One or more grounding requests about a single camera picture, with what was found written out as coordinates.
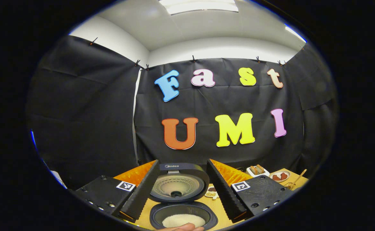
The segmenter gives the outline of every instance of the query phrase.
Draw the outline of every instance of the hand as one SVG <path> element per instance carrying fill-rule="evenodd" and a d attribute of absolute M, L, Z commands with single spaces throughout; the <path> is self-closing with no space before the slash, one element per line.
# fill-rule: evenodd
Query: hand
<path fill-rule="evenodd" d="M 196 227 L 192 223 L 186 223 L 179 227 L 173 227 L 173 228 L 161 228 L 156 231 L 204 231 L 205 228 L 203 227 Z"/>

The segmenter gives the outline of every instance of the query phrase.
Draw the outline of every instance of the white wall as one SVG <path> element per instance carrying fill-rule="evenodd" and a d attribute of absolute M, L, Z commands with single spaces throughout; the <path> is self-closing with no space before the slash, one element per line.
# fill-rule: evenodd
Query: white wall
<path fill-rule="evenodd" d="M 139 64 L 146 67 L 149 50 L 132 35 L 104 18 L 94 16 L 79 25 L 69 35 L 89 41 L 98 37 L 96 44 L 107 47 L 134 62 L 140 59 Z"/>
<path fill-rule="evenodd" d="M 289 61 L 298 51 L 283 45 L 252 38 L 202 38 L 184 41 L 151 51 L 148 57 L 150 67 L 204 58 L 248 58 L 277 63 Z"/>

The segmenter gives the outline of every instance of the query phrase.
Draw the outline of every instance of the pink letter i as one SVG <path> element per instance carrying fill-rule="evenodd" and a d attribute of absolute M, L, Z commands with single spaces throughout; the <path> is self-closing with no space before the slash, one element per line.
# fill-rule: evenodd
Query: pink letter i
<path fill-rule="evenodd" d="M 282 109 L 275 109 L 270 112 L 274 119 L 275 119 L 275 124 L 276 124 L 276 132 L 275 132 L 275 137 L 281 137 L 286 135 L 286 130 L 284 129 L 283 125 L 283 110 Z"/>

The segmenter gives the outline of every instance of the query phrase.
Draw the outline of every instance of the ceiling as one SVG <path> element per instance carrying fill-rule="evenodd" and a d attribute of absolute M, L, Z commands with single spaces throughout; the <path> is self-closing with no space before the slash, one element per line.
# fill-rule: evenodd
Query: ceiling
<path fill-rule="evenodd" d="M 284 22 L 249 0 L 235 0 L 237 12 L 202 10 L 170 15 L 158 0 L 125 0 L 98 16 L 109 20 L 149 51 L 199 38 L 242 37 L 271 41 L 294 50 L 305 43 L 285 30 Z"/>

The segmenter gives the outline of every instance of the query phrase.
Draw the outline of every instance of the ceiling light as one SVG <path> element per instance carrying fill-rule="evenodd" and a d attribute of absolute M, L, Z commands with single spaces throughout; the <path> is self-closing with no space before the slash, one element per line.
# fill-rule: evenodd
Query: ceiling light
<path fill-rule="evenodd" d="M 304 40 L 298 33 L 296 33 L 294 30 L 290 29 L 289 27 L 285 27 L 285 29 L 289 32 L 291 32 L 292 34 L 296 35 L 298 38 L 300 38 L 300 40 L 302 40 L 303 42 L 306 42 L 306 40 Z"/>
<path fill-rule="evenodd" d="M 196 10 L 224 10 L 239 12 L 234 0 L 160 0 L 169 14 Z"/>

